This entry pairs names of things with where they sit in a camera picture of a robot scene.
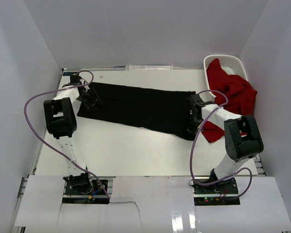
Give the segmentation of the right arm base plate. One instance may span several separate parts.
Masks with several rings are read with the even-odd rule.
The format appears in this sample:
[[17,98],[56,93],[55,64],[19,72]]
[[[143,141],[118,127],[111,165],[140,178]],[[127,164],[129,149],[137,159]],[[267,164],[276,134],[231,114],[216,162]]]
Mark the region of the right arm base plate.
[[210,186],[200,186],[189,181],[194,190],[195,206],[240,205],[239,191],[234,178]]

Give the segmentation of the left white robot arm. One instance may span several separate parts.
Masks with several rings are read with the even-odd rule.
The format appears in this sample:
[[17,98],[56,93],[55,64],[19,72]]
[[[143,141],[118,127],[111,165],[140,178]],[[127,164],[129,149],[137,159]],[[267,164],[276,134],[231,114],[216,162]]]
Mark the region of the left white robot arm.
[[101,110],[104,102],[93,87],[85,84],[79,73],[70,75],[70,82],[63,86],[64,90],[53,99],[44,101],[44,113],[48,133],[53,135],[65,155],[69,176],[64,179],[71,188],[87,195],[93,193],[94,185],[74,142],[77,120],[73,103],[79,101],[86,111],[94,112]]

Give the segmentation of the black t shirt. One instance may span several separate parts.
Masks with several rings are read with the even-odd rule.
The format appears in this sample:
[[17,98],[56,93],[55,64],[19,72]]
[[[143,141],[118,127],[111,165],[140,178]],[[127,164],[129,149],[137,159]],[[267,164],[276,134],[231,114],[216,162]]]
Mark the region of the black t shirt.
[[77,115],[83,118],[119,123],[168,133],[193,141],[189,133],[190,106],[187,99],[194,91],[165,91],[106,83],[92,83],[104,106],[89,112],[81,105]]

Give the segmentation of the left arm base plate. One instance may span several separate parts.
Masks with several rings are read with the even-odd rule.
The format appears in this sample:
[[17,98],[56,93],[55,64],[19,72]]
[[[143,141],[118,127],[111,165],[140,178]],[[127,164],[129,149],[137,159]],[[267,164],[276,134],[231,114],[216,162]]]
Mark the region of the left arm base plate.
[[63,204],[109,204],[102,187],[108,191],[108,180],[101,180],[102,185],[95,179],[91,184],[73,187],[68,178],[65,178],[65,187],[62,198]]

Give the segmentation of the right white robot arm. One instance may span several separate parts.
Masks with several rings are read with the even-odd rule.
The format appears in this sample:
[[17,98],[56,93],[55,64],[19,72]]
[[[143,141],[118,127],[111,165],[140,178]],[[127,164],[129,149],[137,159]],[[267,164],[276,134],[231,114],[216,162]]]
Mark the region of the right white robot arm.
[[[246,169],[252,175],[249,168],[242,168],[242,166],[261,153],[264,150],[264,144],[254,116],[242,116],[224,109],[224,106],[228,104],[228,98],[219,91],[217,93],[225,99],[219,105],[212,101],[203,101],[199,93],[188,98],[191,108],[191,127],[188,131],[195,134],[189,159],[192,178],[189,185],[192,187],[209,186],[212,192],[219,194],[226,189],[226,181],[234,178],[241,171]],[[226,154],[219,165],[212,169],[209,179],[202,182],[194,177],[193,155],[198,136],[207,122],[211,122],[224,131]]]

